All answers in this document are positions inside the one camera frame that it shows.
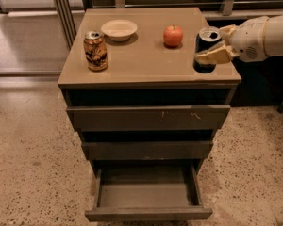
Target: floor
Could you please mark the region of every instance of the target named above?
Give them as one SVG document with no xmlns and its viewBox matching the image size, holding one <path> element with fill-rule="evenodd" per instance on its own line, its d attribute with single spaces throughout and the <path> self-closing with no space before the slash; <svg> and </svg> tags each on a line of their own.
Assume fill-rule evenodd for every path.
<svg viewBox="0 0 283 226">
<path fill-rule="evenodd" d="M 0 15 L 0 71 L 58 71 L 67 54 L 57 16 Z M 208 220 L 89 223 L 95 180 L 57 81 L 0 78 L 0 225 L 283 225 L 283 114 L 273 106 L 234 107 L 218 131 L 198 174 Z"/>
</svg>

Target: open drawer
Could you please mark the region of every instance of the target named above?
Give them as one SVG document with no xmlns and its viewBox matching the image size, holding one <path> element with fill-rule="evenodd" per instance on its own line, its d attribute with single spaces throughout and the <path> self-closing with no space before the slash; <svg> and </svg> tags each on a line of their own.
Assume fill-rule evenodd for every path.
<svg viewBox="0 0 283 226">
<path fill-rule="evenodd" d="M 68 107 L 77 131 L 220 129 L 229 105 Z"/>
<path fill-rule="evenodd" d="M 192 163 L 101 166 L 89 221 L 206 219 Z"/>
</svg>

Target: can lid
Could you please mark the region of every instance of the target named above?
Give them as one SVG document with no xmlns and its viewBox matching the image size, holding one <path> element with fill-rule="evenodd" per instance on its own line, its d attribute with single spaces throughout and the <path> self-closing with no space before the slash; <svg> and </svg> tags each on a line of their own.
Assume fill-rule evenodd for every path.
<svg viewBox="0 0 283 226">
<path fill-rule="evenodd" d="M 86 40 L 97 40 L 97 39 L 101 38 L 102 35 L 103 34 L 101 32 L 93 30 L 93 31 L 89 31 L 85 34 L 85 39 Z"/>
<path fill-rule="evenodd" d="M 204 41 L 217 41 L 221 38 L 220 30 L 210 26 L 200 30 L 199 37 Z"/>
</svg>

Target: black can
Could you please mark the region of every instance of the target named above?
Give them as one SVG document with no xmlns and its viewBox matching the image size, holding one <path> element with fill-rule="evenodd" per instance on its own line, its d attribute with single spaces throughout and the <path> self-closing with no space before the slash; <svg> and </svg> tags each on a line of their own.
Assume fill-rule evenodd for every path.
<svg viewBox="0 0 283 226">
<path fill-rule="evenodd" d="M 217 27 L 210 26 L 200 30 L 196 37 L 195 53 L 207 50 L 222 40 L 220 30 Z M 199 73 L 211 73 L 216 64 L 199 64 L 194 60 L 194 69 Z"/>
</svg>

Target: speckled floor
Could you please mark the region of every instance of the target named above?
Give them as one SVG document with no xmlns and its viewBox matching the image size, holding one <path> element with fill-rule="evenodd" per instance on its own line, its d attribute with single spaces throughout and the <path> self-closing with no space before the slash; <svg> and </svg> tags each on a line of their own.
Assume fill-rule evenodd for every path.
<svg viewBox="0 0 283 226">
<path fill-rule="evenodd" d="M 275 107 L 232 108 L 217 133 L 198 174 L 203 203 L 213 215 L 205 221 L 159 223 L 85 219 L 95 180 L 65 108 L 55 78 L 0 79 L 0 225 L 283 223 L 283 114 Z"/>
</svg>

